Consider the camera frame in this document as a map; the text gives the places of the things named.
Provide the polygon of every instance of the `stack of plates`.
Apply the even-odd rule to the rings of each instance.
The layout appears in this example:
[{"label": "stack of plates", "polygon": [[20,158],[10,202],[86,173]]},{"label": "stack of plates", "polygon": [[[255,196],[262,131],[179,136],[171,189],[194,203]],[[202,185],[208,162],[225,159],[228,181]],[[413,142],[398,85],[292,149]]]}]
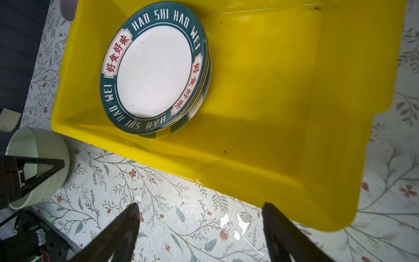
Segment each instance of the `stack of plates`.
[{"label": "stack of plates", "polygon": [[122,25],[106,52],[103,108],[127,133],[163,137],[193,117],[210,76],[207,36],[195,14],[180,3],[154,3]]}]

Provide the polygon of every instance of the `white plate center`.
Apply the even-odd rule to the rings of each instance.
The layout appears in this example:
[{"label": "white plate center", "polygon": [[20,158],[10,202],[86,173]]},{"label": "white plate center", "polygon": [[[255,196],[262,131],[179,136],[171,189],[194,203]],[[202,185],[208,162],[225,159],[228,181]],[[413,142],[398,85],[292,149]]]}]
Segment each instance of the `white plate center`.
[{"label": "white plate center", "polygon": [[128,112],[154,117],[181,96],[192,66],[186,37],[171,26],[156,26],[139,35],[126,50],[118,71],[118,95]]}]

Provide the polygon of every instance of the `dark background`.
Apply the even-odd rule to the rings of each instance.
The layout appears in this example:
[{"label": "dark background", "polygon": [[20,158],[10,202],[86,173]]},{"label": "dark background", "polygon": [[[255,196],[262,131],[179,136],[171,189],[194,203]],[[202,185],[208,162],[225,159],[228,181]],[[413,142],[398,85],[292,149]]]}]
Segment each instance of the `dark background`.
[{"label": "dark background", "polygon": [[[49,0],[0,0],[0,108],[23,113]],[[19,128],[0,132],[0,154]]]}]

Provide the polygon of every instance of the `table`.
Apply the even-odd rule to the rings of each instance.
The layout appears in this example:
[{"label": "table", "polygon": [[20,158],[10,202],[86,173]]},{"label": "table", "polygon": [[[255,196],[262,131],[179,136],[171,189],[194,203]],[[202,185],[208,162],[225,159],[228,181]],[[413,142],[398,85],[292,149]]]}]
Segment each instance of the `table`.
[{"label": "table", "polygon": [[[58,2],[49,7],[21,126],[51,129],[70,28]],[[372,123],[355,220],[333,233],[296,223],[336,261],[419,261],[418,13],[419,2],[408,1],[393,104]],[[65,141],[71,176],[35,208],[80,247],[138,202],[142,223],[133,261],[269,261],[259,208],[81,141]],[[239,220],[249,223],[243,237]]]}]

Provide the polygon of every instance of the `yellow plastic container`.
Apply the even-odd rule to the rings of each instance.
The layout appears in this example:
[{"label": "yellow plastic container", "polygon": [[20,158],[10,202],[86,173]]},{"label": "yellow plastic container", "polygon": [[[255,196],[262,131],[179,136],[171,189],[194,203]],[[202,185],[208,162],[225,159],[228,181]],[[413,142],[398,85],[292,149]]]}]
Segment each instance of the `yellow plastic container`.
[{"label": "yellow plastic container", "polygon": [[185,0],[212,51],[195,117],[161,139],[124,133],[99,96],[103,56],[148,0],[79,0],[51,126],[143,164],[334,231],[356,213],[372,117],[390,106],[405,2]]}]

